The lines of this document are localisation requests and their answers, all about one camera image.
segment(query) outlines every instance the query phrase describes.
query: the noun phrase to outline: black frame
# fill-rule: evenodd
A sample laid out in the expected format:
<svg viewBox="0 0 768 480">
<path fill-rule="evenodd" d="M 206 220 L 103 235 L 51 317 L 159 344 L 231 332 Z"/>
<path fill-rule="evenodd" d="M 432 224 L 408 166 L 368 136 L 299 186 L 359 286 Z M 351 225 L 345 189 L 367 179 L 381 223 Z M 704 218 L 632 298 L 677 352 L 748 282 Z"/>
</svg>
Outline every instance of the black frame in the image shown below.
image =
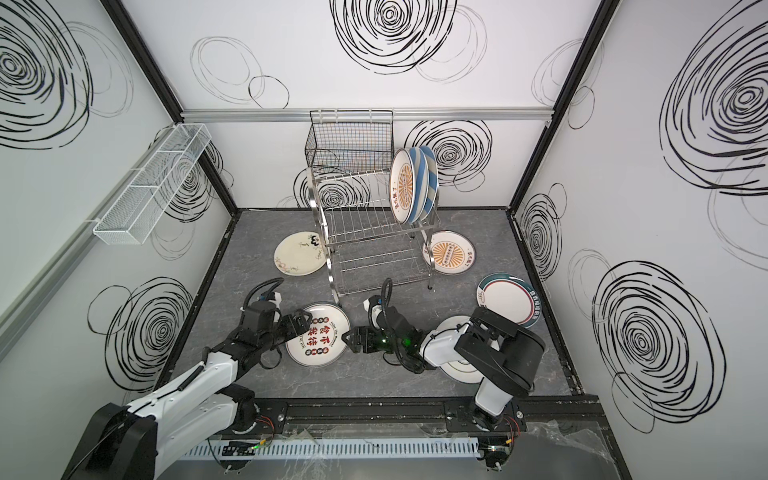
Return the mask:
<svg viewBox="0 0 768 480">
<path fill-rule="evenodd" d="M 554 134 L 557 131 L 560 123 L 562 122 L 576 90 L 578 89 L 579 81 L 585 73 L 594 52 L 596 51 L 599 42 L 605 33 L 608 23 L 614 14 L 616 7 L 621 0 L 602 0 L 598 10 L 590 24 L 586 37 L 582 42 L 578 55 L 574 64 L 571 66 L 571 70 L 566 77 L 564 87 L 558 96 L 554 105 L 554 113 L 549 123 L 541 136 L 538 139 L 535 150 L 528 165 L 525 168 L 523 177 L 518 185 L 515 195 L 507 209 L 508 220 L 510 228 L 512 229 L 515 241 L 520 248 L 523 255 L 523 261 L 525 263 L 528 275 L 531 278 L 534 288 L 540 293 L 542 300 L 542 310 L 545 315 L 545 321 L 550 330 L 550 334 L 554 343 L 554 346 L 561 358 L 568 385 L 571 387 L 571 391 L 574 395 L 571 396 L 541 396 L 541 397 L 529 397 L 525 400 L 515 400 L 516 406 L 508 406 L 512 409 L 512 413 L 516 414 L 517 418 L 518 409 L 523 420 L 535 422 L 535 421 L 549 421 L 552 419 L 559 420 L 594 420 L 601 427 L 604 438 L 608 443 L 608 447 L 611 450 L 611 454 L 614 456 L 616 466 L 619 470 L 621 477 L 625 480 L 631 479 L 631 475 L 627 470 L 627 466 L 624 463 L 624 458 L 621 455 L 621 451 L 618 448 L 611 427 L 605 418 L 602 406 L 599 403 L 599 399 L 596 396 L 585 395 L 584 390 L 581 387 L 581 383 L 578 379 L 578 375 L 573 367 L 568 349 L 565 346 L 560 329 L 558 328 L 557 321 L 552 313 L 549 301 L 546 297 L 545 290 L 538 278 L 538 274 L 534 268 L 531 260 L 528 248 L 525 246 L 525 242 L 521 238 L 520 230 L 515 220 L 515 212 L 520 207 L 523 197 L 525 196 L 528 188 L 531 186 L 531 182 L 536 174 L 538 167 L 541 165 L 541 161 L 544 159 L 547 149 L 554 138 Z M 138 32 L 136 25 L 131 20 L 130 15 L 123 6 L 121 0 L 101 0 L 101 4 L 109 14 L 111 20 L 115 24 L 115 27 L 120 32 L 125 43 L 136 58 L 137 63 L 141 67 L 144 75 L 149 80 L 152 88 L 155 90 L 158 98 L 165 106 L 168 114 L 174 122 L 181 122 L 183 118 L 181 116 L 182 108 L 174 93 L 170 89 L 170 85 L 167 83 L 161 70 L 154 61 L 149 48 L 144 43 L 140 33 Z M 210 161 L 207 154 L 203 153 L 199 160 L 200 166 L 206 174 L 208 180 L 214 186 L 219 198 L 222 200 L 224 206 L 232 217 L 227 230 L 225 231 L 222 240 L 219 243 L 216 254 L 211 262 L 208 271 L 203 279 L 200 289 L 197 291 L 190 312 L 184 320 L 184 324 L 181 328 L 180 334 L 174 344 L 174 348 L 170 351 L 169 358 L 158 377 L 155 388 L 159 388 L 170 381 L 171 374 L 175 367 L 176 361 L 181 354 L 181 350 L 187 341 L 192 326 L 197 319 L 197 314 L 200 312 L 200 308 L 205 300 L 210 285 L 213 282 L 216 271 L 220 265 L 221 259 L 227 249 L 232 232 L 234 231 L 237 221 L 240 219 L 240 215 L 246 209 L 239 209 L 234 202 L 229 190 L 219 176 L 216 168 Z M 478 210 L 495 210 L 497 207 L 479 207 Z M 266 210 L 306 210 L 303 208 L 296 209 L 266 209 Z M 295 419 L 301 419 L 302 421 L 310 422 L 369 422 L 371 418 L 382 421 L 402 421 L 411 419 L 415 421 L 419 416 L 427 415 L 430 419 L 437 420 L 439 422 L 445 422 L 448 425 L 455 417 L 452 414 L 452 410 L 456 406 L 469 405 L 471 402 L 469 397 L 438 397 L 438 398 L 387 398 L 387 399 L 261 399 L 261 404 L 265 405 L 267 415 L 273 416 L 277 421 L 280 428 L 285 421 L 291 421 Z M 322 416 L 311 416 L 311 411 L 330 411 L 326 409 L 307 409 L 307 405 L 312 406 L 340 406 L 344 403 L 346 408 L 340 409 L 340 414 L 336 418 L 323 419 Z M 397 414 L 393 415 L 393 409 L 396 409 Z M 283 420 L 279 420 L 279 415 L 283 415 Z M 461 426 L 454 425 L 454 429 L 460 429 Z M 484 438 L 493 438 L 494 433 L 476 432 L 473 435 L 481 436 Z"/>
</svg>

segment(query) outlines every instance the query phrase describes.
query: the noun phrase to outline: plate with orange sunburst pattern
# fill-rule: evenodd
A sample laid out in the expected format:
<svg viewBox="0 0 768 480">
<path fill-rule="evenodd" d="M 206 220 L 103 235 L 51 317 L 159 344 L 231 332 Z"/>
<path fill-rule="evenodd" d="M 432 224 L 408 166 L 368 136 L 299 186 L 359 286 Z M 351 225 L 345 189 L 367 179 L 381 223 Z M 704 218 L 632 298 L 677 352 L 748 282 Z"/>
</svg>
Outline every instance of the plate with orange sunburst pattern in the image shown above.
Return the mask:
<svg viewBox="0 0 768 480">
<path fill-rule="evenodd" d="M 426 245 L 422 248 L 422 255 L 424 261 L 429 263 Z M 435 270 L 446 275 L 466 272 L 477 257 L 472 242 L 449 230 L 432 234 L 432 255 L 435 257 Z"/>
<path fill-rule="evenodd" d="M 398 223 L 408 220 L 415 187 L 413 160 L 406 149 L 400 148 L 395 153 L 392 171 L 389 173 L 389 205 Z"/>
</svg>

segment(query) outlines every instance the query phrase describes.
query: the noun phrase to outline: white mesh basket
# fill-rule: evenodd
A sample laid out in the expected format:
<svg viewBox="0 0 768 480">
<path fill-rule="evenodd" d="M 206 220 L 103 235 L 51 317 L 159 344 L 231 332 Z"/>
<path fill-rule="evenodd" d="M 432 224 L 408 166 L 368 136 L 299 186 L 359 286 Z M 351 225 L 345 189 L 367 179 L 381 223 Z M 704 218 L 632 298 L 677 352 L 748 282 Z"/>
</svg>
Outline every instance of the white mesh basket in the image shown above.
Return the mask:
<svg viewBox="0 0 768 480">
<path fill-rule="evenodd" d="M 94 227 L 107 245 L 141 245 L 210 143 L 203 124 L 178 124 Z"/>
</svg>

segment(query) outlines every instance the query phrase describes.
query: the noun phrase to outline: white plate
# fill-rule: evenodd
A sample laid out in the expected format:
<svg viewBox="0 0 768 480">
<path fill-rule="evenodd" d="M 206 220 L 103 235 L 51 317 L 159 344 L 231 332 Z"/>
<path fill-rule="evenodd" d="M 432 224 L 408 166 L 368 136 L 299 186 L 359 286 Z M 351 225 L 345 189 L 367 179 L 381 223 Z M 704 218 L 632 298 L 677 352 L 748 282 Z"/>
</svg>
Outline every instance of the white plate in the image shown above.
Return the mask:
<svg viewBox="0 0 768 480">
<path fill-rule="evenodd" d="M 288 355 L 299 365 L 328 365 L 346 350 L 341 335 L 349 332 L 349 318 L 331 303 L 313 303 L 303 310 L 312 314 L 310 331 L 286 343 Z"/>
<path fill-rule="evenodd" d="M 491 273 L 480 280 L 478 303 L 519 326 L 530 328 L 541 316 L 536 290 L 509 273 Z"/>
<path fill-rule="evenodd" d="M 415 199 L 411 206 L 411 212 L 408 215 L 408 223 L 415 222 L 427 201 L 427 186 L 429 185 L 429 168 L 427 167 L 427 157 L 421 148 L 411 147 L 408 154 L 413 161 L 413 171 L 415 171 L 416 186 L 414 188 Z"/>
<path fill-rule="evenodd" d="M 466 272 L 476 258 L 472 242 L 448 230 L 432 234 L 432 255 L 435 256 L 435 270 L 446 275 Z M 422 247 L 422 256 L 424 261 L 429 263 L 426 245 Z"/>
<path fill-rule="evenodd" d="M 315 232 L 285 237 L 275 249 L 275 266 L 286 275 L 309 275 L 326 264 L 326 255 Z"/>
<path fill-rule="evenodd" d="M 437 332 L 441 332 L 443 330 L 454 329 L 457 325 L 467 323 L 468 321 L 469 315 L 452 316 L 451 318 L 443 320 L 435 330 Z M 497 341 L 494 340 L 491 343 L 491 346 L 498 350 Z M 478 370 L 466 360 L 456 360 L 454 362 L 443 363 L 440 366 L 440 369 L 452 379 L 458 380 L 462 383 L 480 383 L 483 379 L 482 373 L 478 372 Z"/>
<path fill-rule="evenodd" d="M 413 162 L 408 151 L 400 148 L 395 153 L 392 171 L 389 174 L 389 205 L 398 223 L 408 220 L 413 206 L 415 188 Z"/>
<path fill-rule="evenodd" d="M 424 203 L 424 209 L 419 214 L 419 220 L 424 220 L 435 206 L 435 199 L 437 198 L 437 189 L 439 185 L 437 178 L 437 160 L 435 159 L 435 152 L 433 152 L 429 147 L 421 146 L 419 148 L 422 152 L 424 152 L 424 156 L 427 159 L 427 200 Z"/>
</svg>

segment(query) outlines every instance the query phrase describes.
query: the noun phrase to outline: two-tier wire rack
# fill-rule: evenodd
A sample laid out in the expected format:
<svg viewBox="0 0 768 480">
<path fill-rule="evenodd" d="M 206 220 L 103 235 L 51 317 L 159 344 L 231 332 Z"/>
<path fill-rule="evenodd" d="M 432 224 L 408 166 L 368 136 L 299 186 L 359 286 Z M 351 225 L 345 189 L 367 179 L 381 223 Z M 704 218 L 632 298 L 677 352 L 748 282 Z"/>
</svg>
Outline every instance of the two-tier wire rack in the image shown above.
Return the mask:
<svg viewBox="0 0 768 480">
<path fill-rule="evenodd" d="M 438 199 L 424 220 L 398 223 L 392 214 L 392 112 L 312 111 L 310 117 L 304 191 L 326 252 L 334 300 L 376 290 L 387 277 L 394 285 L 427 280 L 431 289 L 435 259 L 424 246 L 439 223 Z M 344 120 L 350 117 L 355 120 Z"/>
</svg>

